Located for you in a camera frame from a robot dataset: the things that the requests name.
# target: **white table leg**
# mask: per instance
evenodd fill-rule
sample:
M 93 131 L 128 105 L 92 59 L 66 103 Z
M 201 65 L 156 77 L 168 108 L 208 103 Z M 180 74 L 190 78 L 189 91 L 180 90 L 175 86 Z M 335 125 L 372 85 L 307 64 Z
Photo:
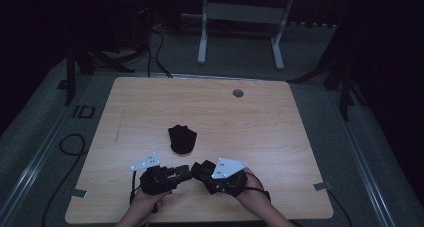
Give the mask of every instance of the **white table leg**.
M 278 33 L 275 37 L 271 38 L 271 47 L 272 47 L 272 52 L 274 53 L 275 67 L 278 70 L 284 69 L 283 58 L 281 57 L 280 41 L 283 35 L 284 27 L 287 24 L 287 18 L 289 17 L 292 3 L 293 3 L 293 0 L 288 0 L 287 6 L 284 9 L 284 13 L 281 16 L 281 22 L 280 22 L 280 27 L 278 29 Z
M 203 0 L 203 15 L 202 15 L 202 36 L 200 37 L 199 55 L 197 63 L 204 64 L 206 62 L 206 49 L 208 45 L 208 33 L 206 30 L 208 23 L 208 0 Z

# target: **table top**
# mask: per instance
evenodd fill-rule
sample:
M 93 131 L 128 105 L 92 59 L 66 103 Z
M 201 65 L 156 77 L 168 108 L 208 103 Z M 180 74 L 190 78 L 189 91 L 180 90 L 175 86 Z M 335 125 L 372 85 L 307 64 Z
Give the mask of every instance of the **table top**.
M 240 89 L 242 97 L 233 91 Z M 170 148 L 168 128 L 197 132 L 188 155 Z M 68 223 L 116 223 L 129 205 L 131 166 L 155 151 L 161 166 L 243 160 L 289 219 L 330 218 L 322 178 L 290 86 L 285 82 L 225 79 L 117 78 L 76 189 Z M 192 179 L 178 185 L 150 222 L 245 221 L 257 218 L 233 197 L 210 195 Z

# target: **black cloth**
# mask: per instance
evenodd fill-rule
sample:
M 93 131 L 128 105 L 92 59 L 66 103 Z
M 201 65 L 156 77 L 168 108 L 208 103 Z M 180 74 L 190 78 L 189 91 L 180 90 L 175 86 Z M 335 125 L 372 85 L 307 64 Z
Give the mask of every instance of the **black cloth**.
M 197 133 L 187 126 L 176 125 L 168 129 L 171 138 L 171 149 L 177 154 L 188 154 L 193 151 Z

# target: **white bracket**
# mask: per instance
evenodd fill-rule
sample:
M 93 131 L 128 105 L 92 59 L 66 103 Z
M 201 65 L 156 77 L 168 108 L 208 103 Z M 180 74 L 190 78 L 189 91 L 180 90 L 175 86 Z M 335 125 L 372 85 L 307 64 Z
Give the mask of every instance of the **white bracket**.
M 140 163 L 131 166 L 131 169 L 133 171 L 137 171 L 140 169 L 147 169 L 147 168 L 158 166 L 158 165 L 160 165 L 159 157 L 157 156 L 156 152 L 153 152 L 152 155 L 143 159 Z
M 219 158 L 211 177 L 212 179 L 225 179 L 246 168 L 247 165 L 247 162 L 244 161 Z

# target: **cable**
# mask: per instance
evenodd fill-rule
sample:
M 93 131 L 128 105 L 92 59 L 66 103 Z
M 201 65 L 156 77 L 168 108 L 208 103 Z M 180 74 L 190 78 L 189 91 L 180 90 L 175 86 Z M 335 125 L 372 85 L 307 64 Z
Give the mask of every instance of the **cable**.
M 327 190 L 328 194 L 333 198 L 333 200 L 339 205 L 340 209 L 343 211 L 344 215 L 346 216 L 347 222 L 349 223 L 349 226 L 352 227 L 352 220 L 350 219 L 349 214 L 347 213 L 347 211 L 345 210 L 345 208 L 343 208 L 342 204 L 340 204 L 340 202 L 337 200 L 336 196 L 334 196 L 333 192 L 331 192 L 330 190 Z
M 166 76 L 168 77 L 168 78 L 172 78 L 172 75 L 171 75 L 171 73 L 169 73 L 169 71 L 168 70 L 166 70 L 165 69 L 165 67 L 163 67 L 163 65 L 159 62 L 159 52 L 160 52 L 160 50 L 161 50 L 161 48 L 162 48 L 162 45 L 163 45 L 163 35 L 161 34 L 161 33 L 159 33 L 158 31 L 156 31 L 156 30 L 154 30 L 154 29 L 152 29 L 152 32 L 153 33 L 155 33 L 155 34 L 157 34 L 157 35 L 159 35 L 160 36 L 160 38 L 161 38 L 161 41 L 160 41 L 160 44 L 159 44 L 159 48 L 158 48 L 158 50 L 156 51 L 156 56 L 155 56 L 155 60 L 156 60 L 156 64 L 159 66 L 159 68 L 166 74 Z
M 163 45 L 163 35 L 161 33 L 159 33 L 158 31 L 153 30 L 153 29 L 152 29 L 152 32 L 161 37 L 161 42 L 159 44 L 158 50 L 156 51 L 155 57 L 152 56 L 152 51 L 151 51 L 150 45 L 147 44 L 147 53 L 149 54 L 149 62 L 147 64 L 147 76 L 150 78 L 150 65 L 151 65 L 152 59 L 154 59 L 156 61 L 157 66 L 159 67 L 159 69 L 162 70 L 162 72 L 164 72 L 168 78 L 173 78 L 171 73 L 168 70 L 166 70 L 165 67 L 159 62 L 159 52 L 160 52 L 162 45 Z
M 69 139 L 70 137 L 79 137 L 81 139 L 82 145 L 81 145 L 81 149 L 79 151 L 79 153 L 72 153 L 72 152 L 68 152 L 63 148 L 63 142 L 67 139 Z M 59 148 L 60 151 L 66 155 L 70 155 L 70 156 L 77 156 L 77 158 L 74 161 L 74 164 L 72 165 L 72 167 L 69 169 L 68 173 L 66 173 L 65 177 L 63 177 L 63 179 L 60 181 L 59 185 L 56 187 L 56 190 L 53 192 L 52 196 L 50 197 L 49 201 L 47 202 L 46 207 L 44 208 L 44 212 L 43 212 L 43 218 L 41 219 L 41 226 L 44 227 L 46 226 L 46 217 L 47 217 L 47 212 L 50 208 L 51 203 L 53 202 L 53 199 L 55 198 L 55 196 L 57 195 L 57 193 L 59 192 L 60 188 L 62 187 L 62 185 L 65 183 L 66 179 L 68 179 L 69 175 L 72 173 L 72 171 L 75 169 L 75 167 L 77 166 L 79 160 L 81 159 L 82 156 L 84 156 L 85 154 L 88 153 L 88 151 L 85 151 L 85 139 L 82 135 L 80 134 L 70 134 L 68 136 L 66 136 L 65 138 L 63 138 L 60 143 L 59 143 Z

